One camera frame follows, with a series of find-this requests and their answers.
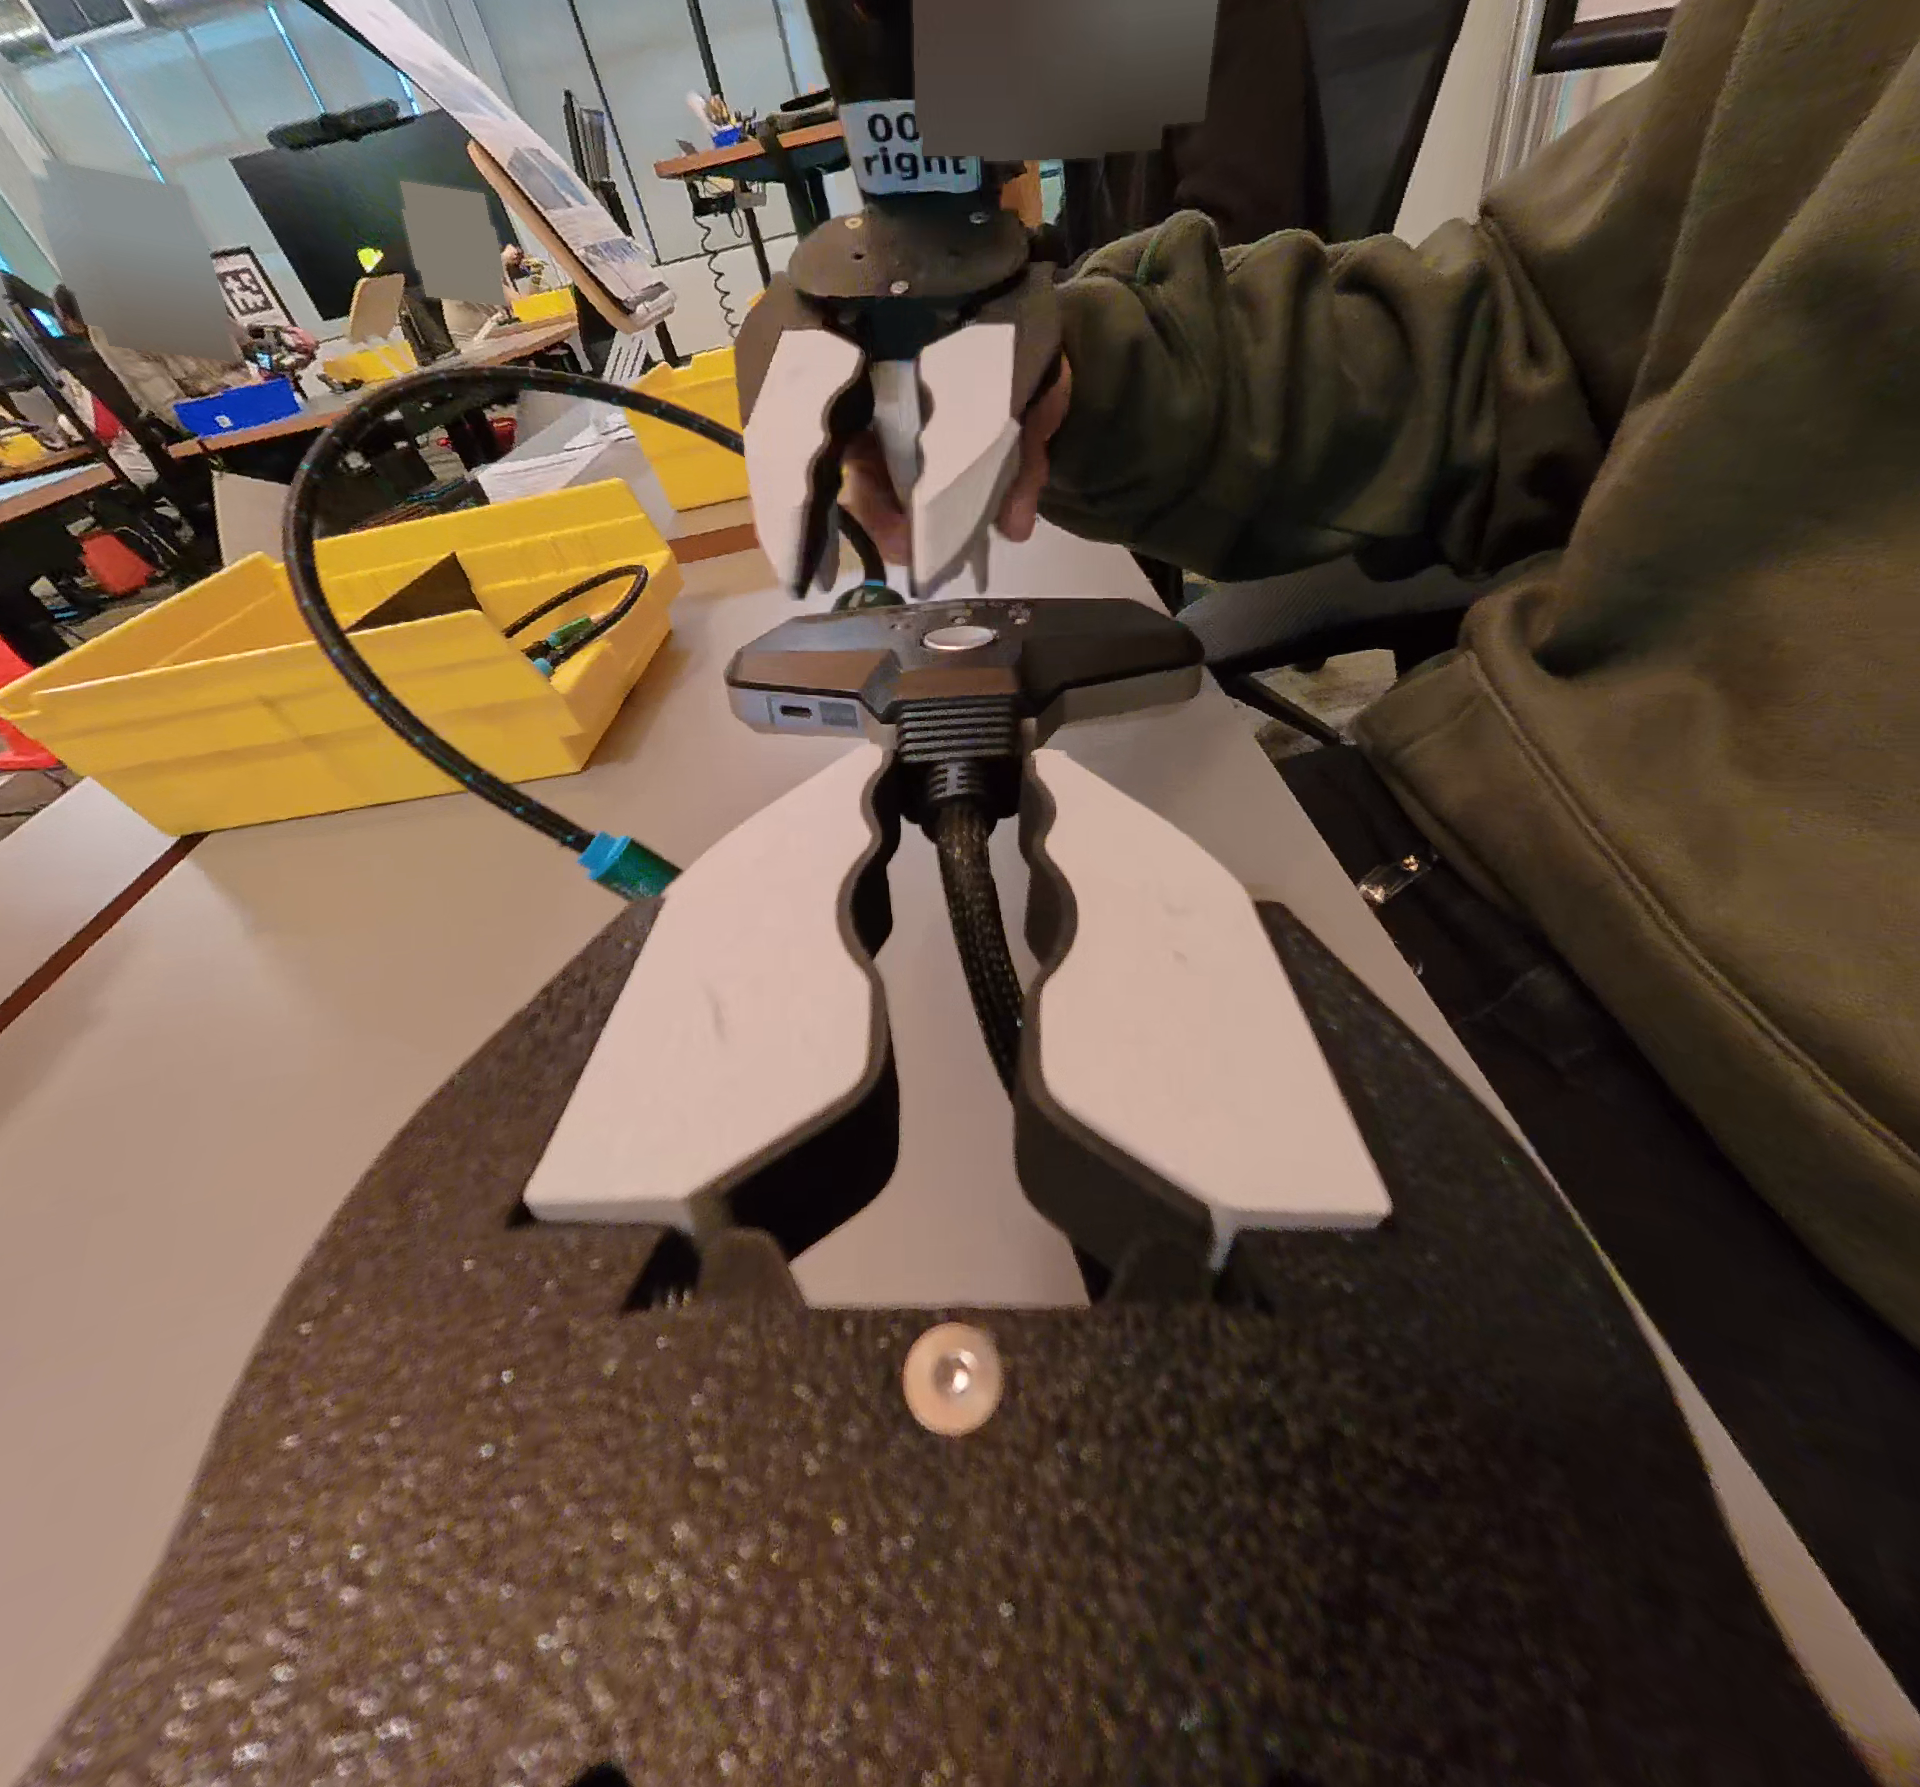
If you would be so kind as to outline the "black braided cable teal plug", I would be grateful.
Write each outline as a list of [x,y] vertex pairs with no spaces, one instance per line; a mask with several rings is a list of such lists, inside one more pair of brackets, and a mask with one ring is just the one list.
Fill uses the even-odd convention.
[[588,834],[581,823],[542,805],[527,790],[479,766],[446,742],[373,672],[325,597],[313,517],[332,472],[349,456],[358,452],[373,430],[404,416],[407,407],[463,409],[467,403],[481,403],[509,391],[556,393],[566,400],[630,409],[726,452],[745,452],[744,430],[732,430],[706,413],[646,395],[637,387],[554,369],[445,361],[363,391],[332,413],[319,430],[318,441],[301,460],[285,505],[282,565],[290,595],[333,673],[396,739],[471,796],[533,829],[542,840],[564,849],[594,886],[625,902],[656,898],[679,876],[674,862],[640,840]]

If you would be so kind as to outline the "black television screen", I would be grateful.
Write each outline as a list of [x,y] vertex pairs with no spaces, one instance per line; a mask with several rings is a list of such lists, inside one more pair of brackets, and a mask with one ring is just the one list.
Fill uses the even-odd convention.
[[404,185],[477,195],[495,245],[517,240],[504,204],[467,154],[467,131],[445,112],[397,119],[357,141],[268,147],[231,169],[323,320],[346,318],[367,276],[401,274],[421,288]]

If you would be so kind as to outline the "black and white marker sign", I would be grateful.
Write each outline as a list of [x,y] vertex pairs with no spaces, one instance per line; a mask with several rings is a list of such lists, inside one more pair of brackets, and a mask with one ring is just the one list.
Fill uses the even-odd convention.
[[210,260],[228,320],[237,330],[296,330],[301,326],[254,248],[217,248]]

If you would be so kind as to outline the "black webcam bar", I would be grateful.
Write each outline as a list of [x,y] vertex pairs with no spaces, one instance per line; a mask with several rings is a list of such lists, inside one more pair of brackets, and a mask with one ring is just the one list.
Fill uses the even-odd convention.
[[310,119],[285,122],[269,129],[275,150],[301,152],[323,147],[360,142],[409,123],[411,114],[391,97],[374,99],[342,112],[323,112]]

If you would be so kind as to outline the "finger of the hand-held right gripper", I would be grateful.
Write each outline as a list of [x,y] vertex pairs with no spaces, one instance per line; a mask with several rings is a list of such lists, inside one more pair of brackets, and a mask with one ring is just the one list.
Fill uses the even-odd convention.
[[850,339],[783,327],[741,342],[741,436],[755,537],[793,599],[828,579],[849,449],[873,419],[868,362]]
[[920,352],[919,476],[908,499],[908,574],[936,599],[972,574],[989,577],[993,530],[1019,467],[1019,330],[973,321]]

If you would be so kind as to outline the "person's right hand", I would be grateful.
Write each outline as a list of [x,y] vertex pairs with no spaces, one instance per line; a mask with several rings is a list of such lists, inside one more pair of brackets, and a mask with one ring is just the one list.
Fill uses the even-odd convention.
[[[1022,544],[1031,540],[1040,525],[1050,472],[1047,449],[1068,416],[1068,401],[1071,364],[1063,356],[1051,380],[1021,421],[1019,467],[1000,499],[997,517],[997,531],[1006,542]],[[909,527],[905,506],[873,426],[856,432],[846,449],[839,505],[852,521],[874,537],[876,550],[887,562],[908,565]]]

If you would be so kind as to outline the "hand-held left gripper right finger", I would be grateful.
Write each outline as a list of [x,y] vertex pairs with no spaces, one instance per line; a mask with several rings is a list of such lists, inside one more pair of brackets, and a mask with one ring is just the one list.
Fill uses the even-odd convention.
[[1278,946],[1199,842],[1055,748],[1021,792],[1037,971],[1021,1188],[1106,1272],[1170,1246],[1223,1272],[1261,1232],[1364,1232],[1392,1200]]

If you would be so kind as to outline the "small blue plastic bin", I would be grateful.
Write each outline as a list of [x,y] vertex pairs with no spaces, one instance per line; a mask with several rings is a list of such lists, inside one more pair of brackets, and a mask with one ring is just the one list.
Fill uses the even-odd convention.
[[285,377],[259,384],[240,384],[217,393],[180,400],[174,416],[180,428],[193,439],[221,439],[231,432],[272,428],[301,416],[304,395]]

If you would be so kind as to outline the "person's olive jacket torso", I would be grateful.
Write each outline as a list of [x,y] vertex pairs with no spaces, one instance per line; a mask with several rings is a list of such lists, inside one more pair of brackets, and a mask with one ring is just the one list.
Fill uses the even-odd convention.
[[1600,456],[1362,726],[1916,1343],[1916,0],[1683,0],[1486,200]]

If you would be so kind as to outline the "black mesh office chair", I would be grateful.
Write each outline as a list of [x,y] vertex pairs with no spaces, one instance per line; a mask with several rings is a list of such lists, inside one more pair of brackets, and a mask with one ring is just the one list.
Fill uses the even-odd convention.
[[[1304,0],[1330,166],[1330,237],[1387,234],[1421,156],[1471,0]],[[1406,672],[1452,649],[1478,584],[1446,565],[1371,574],[1355,557],[1240,584],[1187,581],[1178,618],[1224,694],[1294,737],[1342,730],[1267,685],[1355,652]]]

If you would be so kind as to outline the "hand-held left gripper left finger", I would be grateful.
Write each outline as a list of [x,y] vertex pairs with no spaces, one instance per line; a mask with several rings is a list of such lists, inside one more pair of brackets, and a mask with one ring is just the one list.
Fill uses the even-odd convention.
[[685,869],[538,1162],[543,1225],[829,1235],[900,1158],[876,955],[891,758],[856,745]]

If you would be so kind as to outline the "white paper instruction sheet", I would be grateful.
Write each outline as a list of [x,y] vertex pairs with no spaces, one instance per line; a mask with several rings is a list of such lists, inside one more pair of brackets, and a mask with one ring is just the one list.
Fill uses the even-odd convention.
[[[467,141],[484,142],[501,165],[514,169],[514,175],[527,185],[529,195],[542,192],[540,175],[533,171],[538,142],[569,165],[566,156],[526,122],[492,86],[467,70],[437,38],[421,28],[414,16],[393,0],[302,2],[323,13],[325,18],[342,27],[404,74],[421,94],[426,94],[467,131]],[[630,298],[652,298],[650,287],[637,287],[637,257],[616,251],[619,238],[622,234],[611,234],[604,245],[590,245],[586,234],[581,233],[576,245],[584,256],[599,256],[604,260],[597,274],[604,279],[605,287],[613,287],[613,276],[619,272]]]

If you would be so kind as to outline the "wooden standing desk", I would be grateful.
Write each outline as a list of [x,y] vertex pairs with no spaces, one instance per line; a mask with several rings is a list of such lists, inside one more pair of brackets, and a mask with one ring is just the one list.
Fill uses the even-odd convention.
[[787,192],[796,245],[785,276],[833,318],[903,304],[966,320],[1041,265],[1029,228],[1000,201],[1005,166],[935,142],[909,94],[852,99],[807,123],[769,115],[656,173]]

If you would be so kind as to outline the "white paper sheets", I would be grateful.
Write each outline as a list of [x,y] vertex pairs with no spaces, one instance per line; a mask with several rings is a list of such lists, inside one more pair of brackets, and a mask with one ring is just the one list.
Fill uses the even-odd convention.
[[558,397],[526,395],[517,426],[536,432],[518,436],[509,456],[473,472],[481,497],[501,505],[512,499],[549,494],[601,481],[622,481],[648,508],[666,508],[661,480],[642,452],[624,411],[597,403],[562,407]]

